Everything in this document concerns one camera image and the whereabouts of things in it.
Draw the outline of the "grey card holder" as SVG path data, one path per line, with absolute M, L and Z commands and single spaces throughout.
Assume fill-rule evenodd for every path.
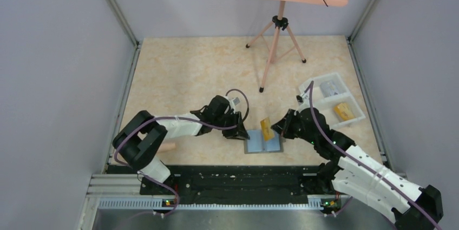
M 274 132 L 274 138 L 264 140 L 261 130 L 249 130 L 249 139 L 244 141 L 245 154 L 282 153 L 285 139 Z

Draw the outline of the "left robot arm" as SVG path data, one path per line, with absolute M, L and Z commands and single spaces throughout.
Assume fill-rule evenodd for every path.
M 153 179 L 153 187 L 161 194 L 173 189 L 171 172 L 157 157 L 163 141 L 182 136 L 201 136 L 213 129 L 232 140 L 250 138 L 241 112 L 226 96 L 213 97 L 208 105 L 175 116 L 153 116 L 138 112 L 112 141 L 116 162 L 129 166 L 144 177 Z

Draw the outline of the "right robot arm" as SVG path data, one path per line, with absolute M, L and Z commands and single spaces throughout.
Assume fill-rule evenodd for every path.
M 331 129 L 316 108 L 288 110 L 271 127 L 286 139 L 302 139 L 328 162 L 320 165 L 318 188 L 340 192 L 371 207 L 397 229 L 439 229 L 440 191 L 421 187 L 374 160 L 345 134 Z

